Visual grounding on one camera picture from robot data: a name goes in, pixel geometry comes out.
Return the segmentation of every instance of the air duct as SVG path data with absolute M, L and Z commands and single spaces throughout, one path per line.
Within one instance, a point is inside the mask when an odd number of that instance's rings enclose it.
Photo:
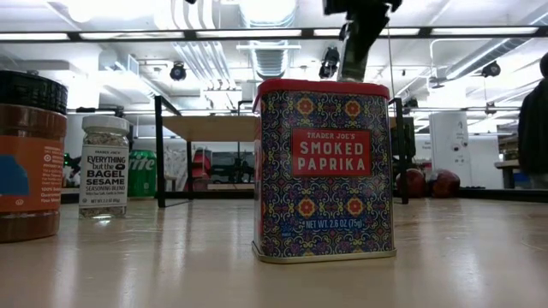
M 242 0 L 240 1 L 240 16 L 244 27 L 292 27 L 295 22 L 295 0 Z M 250 41 L 255 46 L 287 46 L 288 40 L 281 41 Z M 289 50 L 253 49 L 251 61 L 257 75 L 262 79 L 282 77 L 289 65 Z
M 548 25 L 548 4 L 543 5 L 541 8 L 536 9 L 532 14 L 518 22 L 519 25 L 531 25 L 531 26 L 546 26 Z M 489 63 L 494 62 L 501 56 L 505 56 L 512 50 L 524 45 L 531 38 L 496 38 L 489 41 L 489 43 L 483 45 L 464 59 L 460 60 L 456 64 L 450 66 L 445 70 L 438 70 L 438 77 L 432 81 L 436 83 L 444 83 L 447 81 L 458 80 L 465 77 Z M 428 80 L 417 79 L 413 80 L 405 87 L 410 92 L 418 91 L 425 86 Z

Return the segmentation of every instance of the shelf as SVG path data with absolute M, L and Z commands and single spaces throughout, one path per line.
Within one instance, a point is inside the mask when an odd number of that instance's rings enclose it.
M 497 169 L 502 169 L 502 168 L 515 168 L 515 169 L 518 169 L 518 168 L 520 168 L 520 162 L 518 162 L 517 159 L 512 159 L 512 160 L 504 161 L 504 162 L 496 162 L 495 163 L 495 168 L 497 168 Z
M 164 116 L 164 126 L 186 141 L 253 142 L 254 116 Z

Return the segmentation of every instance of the dark jacket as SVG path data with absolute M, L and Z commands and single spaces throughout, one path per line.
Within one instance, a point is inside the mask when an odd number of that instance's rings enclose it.
M 518 126 L 521 170 L 528 175 L 548 174 L 548 79 L 523 101 Z

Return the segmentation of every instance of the orange label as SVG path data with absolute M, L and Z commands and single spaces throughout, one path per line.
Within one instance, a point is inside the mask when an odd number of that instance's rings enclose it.
M 63 143 L 0 136 L 0 145 L 0 212 L 58 209 Z

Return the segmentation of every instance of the black lid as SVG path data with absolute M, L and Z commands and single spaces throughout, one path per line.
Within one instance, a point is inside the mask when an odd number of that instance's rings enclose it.
M 67 88 L 33 74 L 0 70 L 0 104 L 15 104 L 67 114 Z

